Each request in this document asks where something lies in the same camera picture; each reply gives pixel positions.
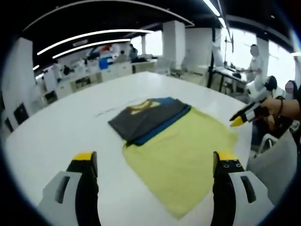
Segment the yellow t-shirt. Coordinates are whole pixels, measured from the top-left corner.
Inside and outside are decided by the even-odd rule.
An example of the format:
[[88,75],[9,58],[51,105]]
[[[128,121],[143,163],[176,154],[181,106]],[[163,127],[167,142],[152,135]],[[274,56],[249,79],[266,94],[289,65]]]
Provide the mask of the yellow t-shirt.
[[192,108],[142,146],[123,147],[127,163],[177,219],[212,189],[213,152],[233,150],[238,135]]

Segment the human hand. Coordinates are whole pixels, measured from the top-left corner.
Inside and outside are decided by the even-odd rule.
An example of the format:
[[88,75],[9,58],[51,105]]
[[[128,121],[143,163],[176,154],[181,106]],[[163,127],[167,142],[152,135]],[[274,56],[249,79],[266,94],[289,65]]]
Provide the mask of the human hand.
[[270,115],[276,115],[279,111],[280,105],[281,101],[279,99],[274,99],[271,96],[266,98],[261,104],[262,107],[268,108]]
[[266,122],[267,122],[267,124],[268,124],[268,126],[269,126],[269,129],[270,129],[271,131],[274,131],[274,130],[276,129],[276,127],[275,127],[275,120],[274,120],[273,115],[269,115],[269,116],[266,118]]

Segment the folded shirt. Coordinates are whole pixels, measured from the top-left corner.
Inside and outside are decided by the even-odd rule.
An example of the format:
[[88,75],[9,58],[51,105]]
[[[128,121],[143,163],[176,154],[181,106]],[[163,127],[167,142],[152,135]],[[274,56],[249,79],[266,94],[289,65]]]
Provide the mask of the folded shirt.
[[188,105],[171,97],[147,99],[120,112],[109,124],[127,142],[141,138],[158,125],[179,114]]
[[143,135],[142,137],[134,140],[131,143],[127,143],[127,145],[135,144],[137,146],[141,146],[144,143],[148,142],[150,139],[152,139],[154,136],[156,136],[158,133],[165,130],[167,127],[171,126],[174,122],[182,118],[186,113],[188,113],[191,109],[191,106],[186,106],[180,113],[175,115],[174,117],[168,119],[167,121],[163,122],[162,124],[158,125],[156,128],[150,130],[148,133]]

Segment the stack of clothes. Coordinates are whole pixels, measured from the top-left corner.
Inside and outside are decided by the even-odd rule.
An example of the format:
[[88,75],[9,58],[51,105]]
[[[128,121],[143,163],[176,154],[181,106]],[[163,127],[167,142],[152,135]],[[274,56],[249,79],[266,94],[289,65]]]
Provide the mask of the stack of clothes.
[[148,99],[139,105],[127,107],[109,121],[109,124],[127,142],[127,146],[140,146],[172,125],[190,109],[190,105],[171,97]]
[[233,150],[238,137],[171,97],[129,106],[109,124],[126,143],[127,163],[177,219],[212,189],[213,152]]

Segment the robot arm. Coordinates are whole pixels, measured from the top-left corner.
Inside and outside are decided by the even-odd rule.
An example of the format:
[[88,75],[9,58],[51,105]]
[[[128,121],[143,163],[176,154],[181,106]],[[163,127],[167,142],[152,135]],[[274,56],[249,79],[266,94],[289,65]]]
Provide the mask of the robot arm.
[[274,208],[266,186],[229,152],[214,153],[213,194],[211,226],[258,225]]
[[251,103],[231,117],[230,121],[233,121],[231,127],[241,126],[257,117],[269,115],[268,108],[261,107],[261,103],[277,89],[277,80],[274,76],[268,77],[264,83],[261,79],[255,79],[247,84],[246,89]]
[[81,153],[43,189],[38,210],[55,226],[100,226],[96,152]]

